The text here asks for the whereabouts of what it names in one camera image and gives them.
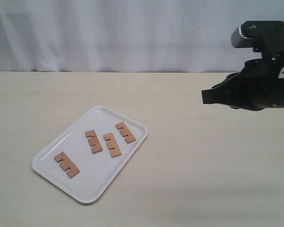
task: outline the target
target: white curtain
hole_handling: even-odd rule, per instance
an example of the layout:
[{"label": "white curtain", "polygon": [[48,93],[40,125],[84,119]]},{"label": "white curtain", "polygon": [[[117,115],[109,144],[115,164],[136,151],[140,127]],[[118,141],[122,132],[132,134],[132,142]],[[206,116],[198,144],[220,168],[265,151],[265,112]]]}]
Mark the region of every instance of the white curtain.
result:
[{"label": "white curtain", "polygon": [[0,70],[239,71],[230,37],[284,0],[0,0]]}]

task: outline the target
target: white table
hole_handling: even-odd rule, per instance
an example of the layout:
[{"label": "white table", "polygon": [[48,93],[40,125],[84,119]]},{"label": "white table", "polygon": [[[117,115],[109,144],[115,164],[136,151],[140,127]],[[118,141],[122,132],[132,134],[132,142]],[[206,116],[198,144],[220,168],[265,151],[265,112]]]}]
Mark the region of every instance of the white table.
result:
[{"label": "white table", "polygon": [[[226,75],[0,72],[0,227],[284,227],[284,109],[202,104]],[[82,206],[30,165],[96,105],[149,135]]]}]

